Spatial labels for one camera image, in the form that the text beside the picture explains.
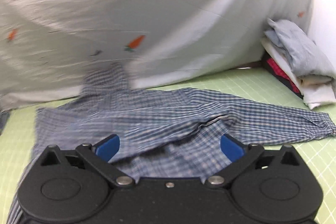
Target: round metal bolt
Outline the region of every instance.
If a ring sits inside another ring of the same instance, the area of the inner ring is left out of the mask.
[[[173,188],[174,186],[175,186],[175,184],[173,182],[167,182],[166,183],[167,188]]]
[[[211,176],[211,177],[208,178],[208,181],[212,185],[219,185],[219,184],[223,184],[224,183],[224,178],[221,177],[220,175],[213,175],[213,176]]]
[[[121,177],[118,177],[115,180],[119,185],[130,185],[133,182],[133,179],[127,175],[123,175]]]

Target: circular cover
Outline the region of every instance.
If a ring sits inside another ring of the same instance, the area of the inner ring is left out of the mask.
[[[316,179],[295,166],[258,169],[238,177],[231,188],[246,214],[265,223],[305,220],[322,202]]]
[[[18,201],[40,222],[78,222],[95,213],[108,195],[105,180],[92,172],[62,165],[38,170],[24,179]]]

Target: green grid surface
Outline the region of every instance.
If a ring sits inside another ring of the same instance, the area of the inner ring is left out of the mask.
[[[183,87],[218,90],[262,103],[307,109],[300,98],[262,68],[229,70],[157,89],[174,90]],[[16,184],[29,162],[34,144],[36,108],[42,105],[57,107],[69,101],[54,101],[12,111],[0,136],[0,224],[6,223]],[[321,107],[318,111],[329,113],[331,119],[336,122],[335,105]],[[323,188],[324,201],[316,217],[317,222],[335,224],[336,138],[330,137],[294,146]]]

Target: red cloth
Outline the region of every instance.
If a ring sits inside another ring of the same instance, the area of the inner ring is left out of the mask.
[[[272,68],[272,70],[274,71],[274,73],[282,78],[285,78],[286,80],[288,80],[293,88],[293,91],[295,93],[300,93],[300,90],[297,88],[297,86],[292,82],[292,80],[287,76],[287,74],[278,66],[278,64],[272,59],[269,58],[267,60],[267,63],[269,64],[269,66]]]

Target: light blue folded garment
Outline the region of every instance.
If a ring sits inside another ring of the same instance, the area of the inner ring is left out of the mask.
[[[288,20],[277,22],[268,19],[273,28],[265,35],[283,54],[296,77],[323,75],[336,78],[336,72],[328,57],[307,37],[295,23]]]

